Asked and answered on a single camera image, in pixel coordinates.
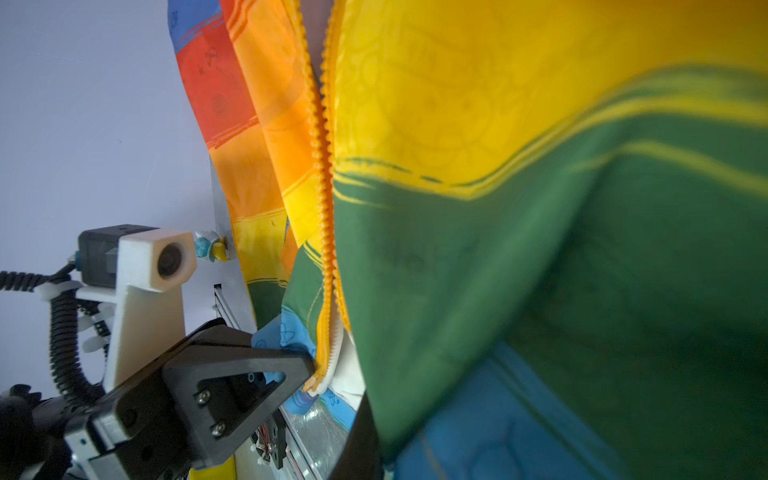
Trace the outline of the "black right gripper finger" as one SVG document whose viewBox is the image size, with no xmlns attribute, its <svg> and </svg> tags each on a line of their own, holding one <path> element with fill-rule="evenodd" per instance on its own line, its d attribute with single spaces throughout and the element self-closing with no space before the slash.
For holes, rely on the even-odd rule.
<svg viewBox="0 0 768 480">
<path fill-rule="evenodd" d="M 364 394 L 330 480 L 382 480 L 384 470 L 373 414 Z"/>
</svg>

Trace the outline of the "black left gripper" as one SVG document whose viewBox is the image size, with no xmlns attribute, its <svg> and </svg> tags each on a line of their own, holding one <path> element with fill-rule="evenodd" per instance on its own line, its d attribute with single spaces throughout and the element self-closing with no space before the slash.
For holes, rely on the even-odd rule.
<svg viewBox="0 0 768 480">
<path fill-rule="evenodd" d="M 1 393 L 4 479 L 180 479 L 225 463 L 314 373 L 210 321 L 93 404 Z"/>
</svg>

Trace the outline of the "multicolour patchwork jacket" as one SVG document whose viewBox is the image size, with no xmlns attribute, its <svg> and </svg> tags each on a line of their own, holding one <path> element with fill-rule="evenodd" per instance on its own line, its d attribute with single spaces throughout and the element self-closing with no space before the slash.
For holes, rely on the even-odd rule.
<svg viewBox="0 0 768 480">
<path fill-rule="evenodd" d="M 171 1 L 295 414 L 383 479 L 767 475 L 763 1 Z"/>
</svg>

